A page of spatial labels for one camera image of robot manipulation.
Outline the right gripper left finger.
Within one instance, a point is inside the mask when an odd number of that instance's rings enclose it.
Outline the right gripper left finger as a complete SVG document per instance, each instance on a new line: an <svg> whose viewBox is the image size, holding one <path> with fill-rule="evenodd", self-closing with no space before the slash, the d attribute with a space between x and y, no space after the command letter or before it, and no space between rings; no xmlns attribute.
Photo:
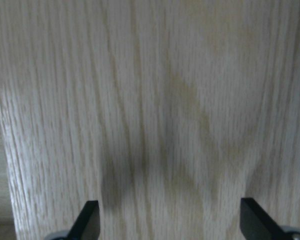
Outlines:
<svg viewBox="0 0 300 240"><path fill-rule="evenodd" d="M48 234L45 240L98 240L101 233L100 207L97 200L88 200L70 230Z"/></svg>

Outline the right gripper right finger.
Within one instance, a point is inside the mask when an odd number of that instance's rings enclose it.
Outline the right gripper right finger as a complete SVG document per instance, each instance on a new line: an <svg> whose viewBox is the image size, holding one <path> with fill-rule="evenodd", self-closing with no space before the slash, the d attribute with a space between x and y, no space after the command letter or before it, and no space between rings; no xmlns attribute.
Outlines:
<svg viewBox="0 0 300 240"><path fill-rule="evenodd" d="M278 225L251 197L240 200L240 230L246 240L300 240L300 229Z"/></svg>

